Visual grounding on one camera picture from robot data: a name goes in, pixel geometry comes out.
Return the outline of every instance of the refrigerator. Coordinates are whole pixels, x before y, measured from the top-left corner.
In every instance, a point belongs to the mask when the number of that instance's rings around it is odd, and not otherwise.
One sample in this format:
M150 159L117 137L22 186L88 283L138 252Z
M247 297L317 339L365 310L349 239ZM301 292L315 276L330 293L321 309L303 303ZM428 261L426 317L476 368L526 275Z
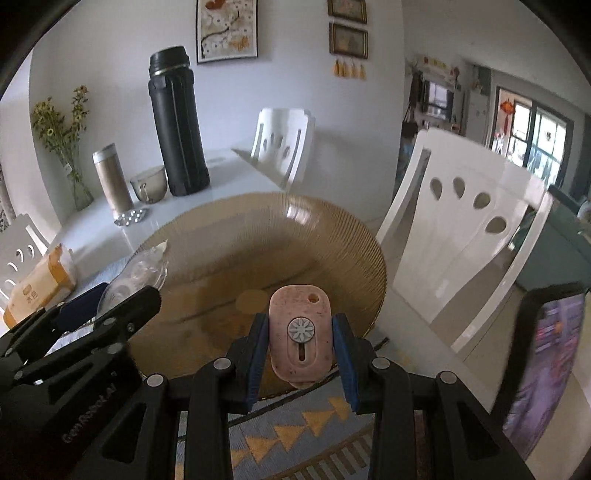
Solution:
M486 146L489 98L478 92L467 92L464 102L464 136Z

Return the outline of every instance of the metal coaster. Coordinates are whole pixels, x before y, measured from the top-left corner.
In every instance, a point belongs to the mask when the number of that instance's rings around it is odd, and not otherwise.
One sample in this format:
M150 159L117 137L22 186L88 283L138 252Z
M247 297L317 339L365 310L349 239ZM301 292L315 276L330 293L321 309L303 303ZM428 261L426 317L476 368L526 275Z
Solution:
M146 214L148 213L147 208L138 208L133 210L127 210L115 219L115 225L117 226L129 226L133 223L141 222Z

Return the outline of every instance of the doorway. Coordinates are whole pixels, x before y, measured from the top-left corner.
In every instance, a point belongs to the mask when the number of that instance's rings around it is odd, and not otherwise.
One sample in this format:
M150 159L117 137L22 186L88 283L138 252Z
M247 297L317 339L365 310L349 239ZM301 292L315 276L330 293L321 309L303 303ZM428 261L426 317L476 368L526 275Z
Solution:
M506 113L507 102L513 113ZM546 188L562 185L573 139L572 120L536 100L497 87L493 125L489 145L493 151L527 168Z

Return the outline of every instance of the black thermos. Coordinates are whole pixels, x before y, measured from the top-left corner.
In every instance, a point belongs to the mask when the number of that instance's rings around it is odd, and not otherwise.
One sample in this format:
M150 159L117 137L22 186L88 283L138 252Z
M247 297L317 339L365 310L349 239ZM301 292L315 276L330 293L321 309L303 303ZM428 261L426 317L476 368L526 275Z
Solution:
M199 135L193 85L184 47L172 47L150 58L152 108L170 193L180 197L209 186Z

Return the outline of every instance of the framed picture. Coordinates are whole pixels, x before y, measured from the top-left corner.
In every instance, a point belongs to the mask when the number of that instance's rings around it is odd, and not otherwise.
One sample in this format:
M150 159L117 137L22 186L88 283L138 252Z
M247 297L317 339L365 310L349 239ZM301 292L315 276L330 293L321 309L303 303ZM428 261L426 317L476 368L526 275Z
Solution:
M338 23L330 24L330 52L334 55L345 55L367 60L367 30L346 27Z
M359 23L368 22L365 0L328 0L331 17L346 18Z
M198 0L197 62L258 56L257 0Z

